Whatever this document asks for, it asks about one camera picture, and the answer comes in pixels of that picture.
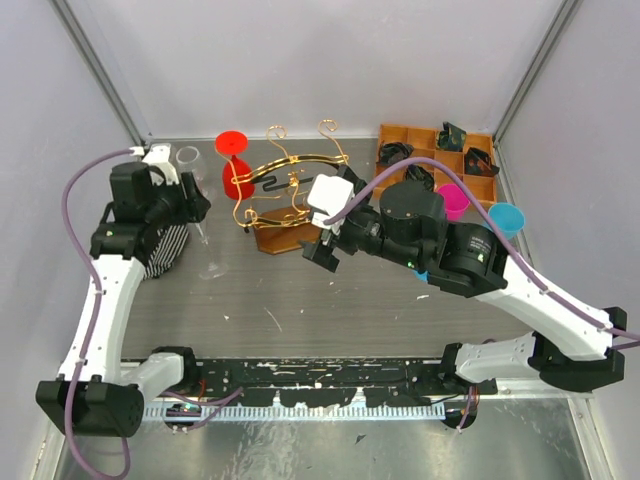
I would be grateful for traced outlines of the red wine glass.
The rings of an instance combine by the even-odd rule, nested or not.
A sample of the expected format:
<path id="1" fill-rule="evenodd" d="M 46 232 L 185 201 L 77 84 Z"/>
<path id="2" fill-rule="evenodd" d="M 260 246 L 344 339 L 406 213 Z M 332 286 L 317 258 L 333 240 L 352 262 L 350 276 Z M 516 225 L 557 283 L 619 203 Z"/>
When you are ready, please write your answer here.
<path id="1" fill-rule="evenodd" d="M 243 183 L 235 180 L 245 174 L 251 174 L 251 167 L 239 157 L 248 147 L 248 138 L 242 132 L 228 130 L 215 140 L 216 151 L 226 159 L 222 170 L 222 183 L 225 195 L 232 200 L 247 200 L 254 195 L 255 186 L 251 180 Z"/>

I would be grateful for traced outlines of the black white striped cloth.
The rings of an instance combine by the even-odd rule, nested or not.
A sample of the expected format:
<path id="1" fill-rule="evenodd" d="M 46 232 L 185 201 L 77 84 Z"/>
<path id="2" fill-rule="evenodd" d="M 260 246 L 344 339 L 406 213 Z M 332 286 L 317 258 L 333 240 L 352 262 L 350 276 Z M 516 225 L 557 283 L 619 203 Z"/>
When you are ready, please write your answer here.
<path id="1" fill-rule="evenodd" d="M 186 225 L 173 225 L 159 231 L 159 243 L 146 266 L 143 279 L 157 279 L 171 270 L 182 254 L 189 231 Z"/>

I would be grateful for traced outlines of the clear wine glass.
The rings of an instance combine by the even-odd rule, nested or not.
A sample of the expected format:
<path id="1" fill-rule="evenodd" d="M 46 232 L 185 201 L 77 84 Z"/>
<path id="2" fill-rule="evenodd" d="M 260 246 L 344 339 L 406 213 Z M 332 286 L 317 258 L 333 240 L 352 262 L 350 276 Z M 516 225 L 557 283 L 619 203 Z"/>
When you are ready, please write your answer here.
<path id="1" fill-rule="evenodd" d="M 203 175 L 196 176 L 196 183 L 203 196 L 210 202 L 216 199 L 216 190 L 210 187 Z M 206 253 L 207 262 L 200 268 L 199 277 L 202 280 L 220 278 L 228 272 L 228 265 L 222 260 L 220 249 L 214 242 L 208 230 L 208 210 L 202 221 L 194 225 L 194 232 L 198 234 L 200 243 Z"/>
<path id="2" fill-rule="evenodd" d="M 177 150 L 176 164 L 180 173 L 191 173 L 198 184 L 202 184 L 207 176 L 203 155 L 195 146 L 184 146 Z"/>

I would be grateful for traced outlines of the pink wine glass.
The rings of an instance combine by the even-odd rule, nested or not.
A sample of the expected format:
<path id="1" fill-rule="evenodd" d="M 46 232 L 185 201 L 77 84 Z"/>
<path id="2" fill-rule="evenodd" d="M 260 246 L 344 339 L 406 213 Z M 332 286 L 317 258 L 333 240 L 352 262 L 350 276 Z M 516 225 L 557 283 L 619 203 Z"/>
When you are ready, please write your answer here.
<path id="1" fill-rule="evenodd" d="M 460 220 L 468 210 L 471 202 L 456 184 L 443 184 L 436 192 L 444 199 L 444 210 L 448 221 Z"/>

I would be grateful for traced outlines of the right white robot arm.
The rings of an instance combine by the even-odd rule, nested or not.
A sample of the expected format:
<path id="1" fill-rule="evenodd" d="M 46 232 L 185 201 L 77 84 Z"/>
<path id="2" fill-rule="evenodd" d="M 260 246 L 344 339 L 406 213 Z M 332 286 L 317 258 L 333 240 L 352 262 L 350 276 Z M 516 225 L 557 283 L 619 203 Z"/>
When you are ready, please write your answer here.
<path id="1" fill-rule="evenodd" d="M 449 221 L 443 197 L 417 181 L 387 187 L 377 208 L 369 203 L 372 190 L 346 166 L 318 175 L 307 203 L 321 234 L 304 245 L 304 258 L 335 271 L 336 249 L 364 252 L 531 329 L 513 340 L 447 345 L 438 370 L 444 390 L 459 394 L 488 380 L 536 377 L 584 393 L 623 380 L 625 357 L 614 346 L 626 330 L 623 309 L 598 309 L 569 295 L 537 274 L 497 229 Z"/>

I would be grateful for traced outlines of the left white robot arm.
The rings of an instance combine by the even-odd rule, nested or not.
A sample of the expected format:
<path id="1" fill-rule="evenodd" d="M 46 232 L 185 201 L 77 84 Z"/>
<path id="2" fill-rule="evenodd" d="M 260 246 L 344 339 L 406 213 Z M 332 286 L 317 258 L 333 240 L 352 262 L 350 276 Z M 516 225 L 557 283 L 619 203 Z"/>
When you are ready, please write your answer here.
<path id="1" fill-rule="evenodd" d="M 201 374 L 190 347 L 158 347 L 123 372 L 121 353 L 138 287 L 170 228 L 201 222 L 210 208 L 192 174 L 168 160 L 125 162 L 111 170 L 112 200 L 88 251 L 90 284 L 73 343 L 35 399 L 61 433 L 130 438 L 145 404 L 168 390 L 194 393 Z"/>

